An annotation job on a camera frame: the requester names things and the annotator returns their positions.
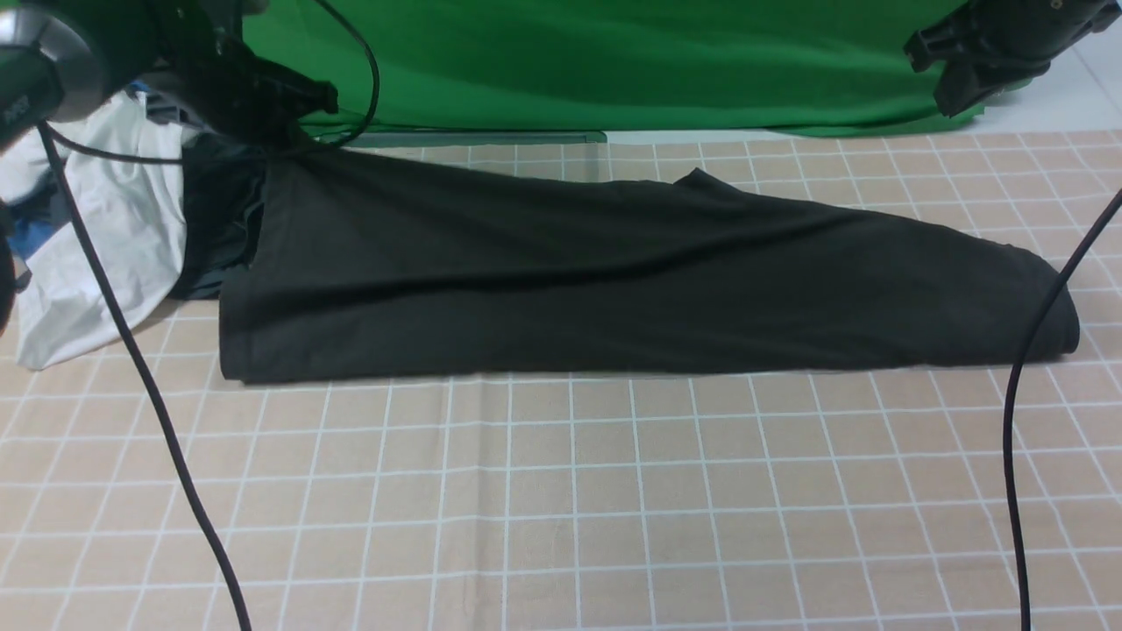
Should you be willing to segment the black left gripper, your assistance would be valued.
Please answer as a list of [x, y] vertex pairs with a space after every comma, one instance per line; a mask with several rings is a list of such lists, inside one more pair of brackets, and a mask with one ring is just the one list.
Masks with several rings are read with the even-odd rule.
[[272, 60], [242, 39], [268, 1], [147, 1], [160, 60], [145, 75], [146, 116], [265, 149], [289, 149], [298, 121], [339, 111], [332, 83]]

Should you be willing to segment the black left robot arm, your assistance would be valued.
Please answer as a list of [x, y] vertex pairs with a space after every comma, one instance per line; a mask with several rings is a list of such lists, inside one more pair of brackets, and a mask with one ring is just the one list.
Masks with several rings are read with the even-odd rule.
[[18, 1], [3, 11], [3, 148], [39, 132], [80, 247], [117, 331], [130, 328], [81, 220], [56, 121], [76, 121], [140, 83], [160, 121], [260, 147], [266, 159], [344, 147], [297, 141], [300, 118], [337, 113], [337, 89], [261, 60], [242, 39], [266, 1]]

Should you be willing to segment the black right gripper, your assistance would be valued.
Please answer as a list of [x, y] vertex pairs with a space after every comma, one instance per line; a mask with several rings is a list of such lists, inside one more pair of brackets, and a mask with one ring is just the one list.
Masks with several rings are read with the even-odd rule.
[[1043, 75], [1055, 57], [1114, 22], [1111, 1], [966, 1], [905, 42], [917, 73], [941, 64], [934, 102], [953, 118]]

